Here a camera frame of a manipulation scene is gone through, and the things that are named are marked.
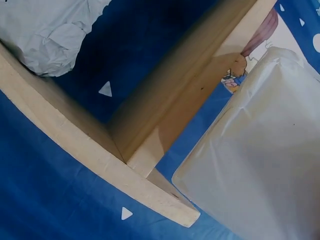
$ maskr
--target cartoon print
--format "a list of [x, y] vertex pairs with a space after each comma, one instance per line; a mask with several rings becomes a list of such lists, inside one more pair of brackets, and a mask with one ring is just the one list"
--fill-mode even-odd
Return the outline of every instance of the cartoon print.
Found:
[[278, 26], [278, 14], [273, 8], [268, 16], [265, 18], [259, 29], [255, 32], [250, 42], [244, 48], [237, 60], [228, 70], [228, 73], [221, 80], [222, 84], [232, 94], [237, 91], [240, 84], [246, 78], [248, 72], [246, 68], [248, 66], [247, 57], [264, 41], [268, 40]]
[[304, 58], [297, 41], [275, 9], [271, 10], [221, 83], [230, 93], [235, 93], [267, 49], [273, 46], [290, 49]]

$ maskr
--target white pillow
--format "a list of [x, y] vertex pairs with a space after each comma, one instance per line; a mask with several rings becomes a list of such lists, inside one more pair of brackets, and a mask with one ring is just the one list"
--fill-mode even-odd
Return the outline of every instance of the white pillow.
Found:
[[320, 237], [320, 76], [271, 48], [174, 174], [246, 240]]
[[37, 75], [63, 75], [110, 1], [0, 0], [0, 40]]

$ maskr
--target white polka dot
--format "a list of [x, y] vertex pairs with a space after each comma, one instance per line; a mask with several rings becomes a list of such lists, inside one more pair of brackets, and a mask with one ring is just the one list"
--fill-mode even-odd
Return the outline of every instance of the white polka dot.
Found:
[[313, 37], [313, 46], [314, 46], [314, 49], [320, 53], [320, 33], [314, 35]]

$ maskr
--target blue bed sheet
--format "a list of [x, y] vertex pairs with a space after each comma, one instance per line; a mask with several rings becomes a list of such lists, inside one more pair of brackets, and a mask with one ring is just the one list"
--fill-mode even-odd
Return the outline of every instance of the blue bed sheet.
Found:
[[[106, 122], [182, 35], [218, 0], [113, 0], [85, 38], [73, 71], [55, 81]], [[112, 97], [99, 94], [110, 81]]]
[[[194, 1], [185, 0], [183, 4], [187, 14], [175, 14], [184, 9], [181, 2], [164, 0], [156, 5], [142, 0], [114, 0], [99, 19], [101, 22], [94, 26], [93, 32], [85, 40], [76, 69], [57, 79], [57, 82], [100, 120], [105, 121], [192, 23], [188, 16], [198, 18], [213, 3], [203, 1], [207, 4], [203, 9], [192, 11], [195, 8]], [[172, 16], [162, 20], [153, 18], [157, 24], [154, 23], [148, 32], [159, 43], [165, 42], [160, 34], [157, 35], [155, 26], [167, 23], [167, 33], [180, 34], [170, 38], [170, 43], [166, 43], [166, 46], [152, 45], [155, 41], [147, 38], [143, 44], [149, 43], [148, 50], [155, 52], [148, 55], [146, 48], [139, 48], [139, 44], [136, 44], [146, 38], [146, 30], [141, 30], [140, 37], [135, 41], [122, 39], [123, 47], [114, 47], [118, 37], [127, 37], [125, 33], [136, 35], [129, 26], [144, 25], [145, 20], [152, 19], [150, 17], [155, 14], [166, 13], [171, 3], [176, 4], [176, 9], [172, 8]], [[146, 13], [143, 10], [147, 8], [142, 5], [148, 4], [151, 12]], [[275, 8], [294, 34], [308, 61], [320, 72], [320, 53], [313, 43], [315, 36], [320, 34], [320, 16], [317, 13], [320, 3], [318, 0], [308, 0], [301, 4], [300, 0], [279, 0]], [[122, 19], [123, 16], [127, 16], [127, 21]], [[176, 18], [179, 23], [171, 26], [170, 20]], [[304, 26], [301, 26], [300, 18], [305, 22]], [[134, 65], [130, 65], [132, 59], [135, 59]], [[145, 59], [150, 62], [141, 65]], [[111, 86], [115, 98], [107, 99], [98, 94], [107, 79], [114, 82]], [[231, 94], [222, 84], [212, 93], [157, 165], [166, 178], [171, 179], [173, 172], [230, 97]], [[0, 239], [239, 239], [204, 212], [191, 228], [184, 228], [131, 199], [64, 152], [27, 120], [1, 92], [0, 116]], [[121, 220], [122, 207], [133, 215]]]

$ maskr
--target wooden board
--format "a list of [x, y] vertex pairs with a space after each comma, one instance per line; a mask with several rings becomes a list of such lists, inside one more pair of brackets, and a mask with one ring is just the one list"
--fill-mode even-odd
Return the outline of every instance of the wooden board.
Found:
[[122, 105], [108, 127], [124, 161], [147, 177], [221, 81], [276, 0], [224, 0]]
[[131, 198], [185, 227], [200, 216], [185, 199], [165, 192], [124, 164], [105, 129], [53, 84], [25, 70], [1, 45], [0, 90], [62, 149]]

